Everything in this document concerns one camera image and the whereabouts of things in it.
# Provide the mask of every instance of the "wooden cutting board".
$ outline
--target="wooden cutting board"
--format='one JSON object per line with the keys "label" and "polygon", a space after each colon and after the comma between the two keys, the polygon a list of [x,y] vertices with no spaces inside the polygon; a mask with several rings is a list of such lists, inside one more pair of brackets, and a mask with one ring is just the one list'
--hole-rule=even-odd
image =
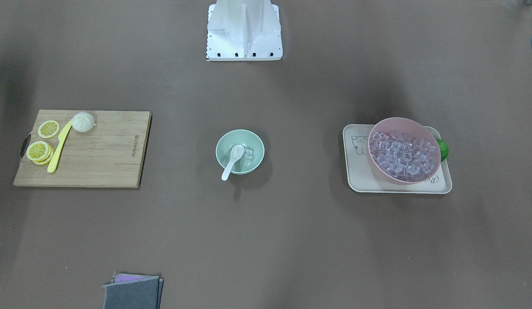
{"label": "wooden cutting board", "polygon": [[59,111],[42,109],[36,116],[30,143],[45,141],[58,146],[58,134],[50,139],[39,136],[39,126],[47,120],[60,127],[76,113],[88,112],[96,126],[80,133],[71,129],[56,172],[48,165],[38,166],[24,156],[16,174],[16,186],[137,188],[140,185],[144,154],[152,115],[150,112]]}

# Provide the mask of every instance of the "yellow plastic knife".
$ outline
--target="yellow plastic knife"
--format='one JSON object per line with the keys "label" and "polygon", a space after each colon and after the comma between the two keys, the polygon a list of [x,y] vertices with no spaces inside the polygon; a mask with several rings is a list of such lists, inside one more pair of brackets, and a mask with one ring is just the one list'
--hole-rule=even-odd
{"label": "yellow plastic knife", "polygon": [[60,140],[60,143],[58,143],[58,147],[56,147],[56,150],[54,151],[54,154],[52,155],[52,159],[50,160],[50,163],[48,164],[48,172],[53,173],[56,168],[58,167],[58,161],[60,160],[61,150],[64,148],[65,139],[67,138],[67,134],[69,133],[69,130],[71,130],[71,121],[69,121],[63,129],[61,129],[60,133],[58,134],[58,139]]}

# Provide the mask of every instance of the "cutting board handle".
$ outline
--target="cutting board handle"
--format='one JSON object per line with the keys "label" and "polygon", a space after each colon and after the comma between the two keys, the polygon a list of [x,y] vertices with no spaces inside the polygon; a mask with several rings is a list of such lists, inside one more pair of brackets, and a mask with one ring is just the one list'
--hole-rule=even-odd
{"label": "cutting board handle", "polygon": [[22,147],[20,148],[20,158],[23,158],[25,155],[25,152],[27,151],[27,147],[29,146],[29,142],[31,141],[31,132],[27,134],[26,138],[24,139],[24,142],[22,143]]}

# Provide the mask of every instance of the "ceramic spoon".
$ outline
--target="ceramic spoon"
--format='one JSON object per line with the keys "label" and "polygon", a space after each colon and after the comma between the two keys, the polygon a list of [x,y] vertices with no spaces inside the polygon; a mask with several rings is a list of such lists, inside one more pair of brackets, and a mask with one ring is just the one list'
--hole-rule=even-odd
{"label": "ceramic spoon", "polygon": [[230,162],[228,163],[228,165],[226,165],[226,168],[224,169],[224,172],[222,173],[223,181],[228,180],[228,176],[230,176],[231,170],[233,168],[233,164],[235,164],[237,160],[241,159],[244,151],[245,151],[245,147],[243,145],[233,146],[232,152],[230,155]]}

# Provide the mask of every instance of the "folded towel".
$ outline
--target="folded towel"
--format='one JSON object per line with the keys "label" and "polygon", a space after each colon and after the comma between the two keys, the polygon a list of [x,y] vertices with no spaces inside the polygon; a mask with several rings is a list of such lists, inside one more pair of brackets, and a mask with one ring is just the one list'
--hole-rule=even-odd
{"label": "folded towel", "polygon": [[103,309],[159,309],[162,286],[158,276],[114,274],[103,286]]}

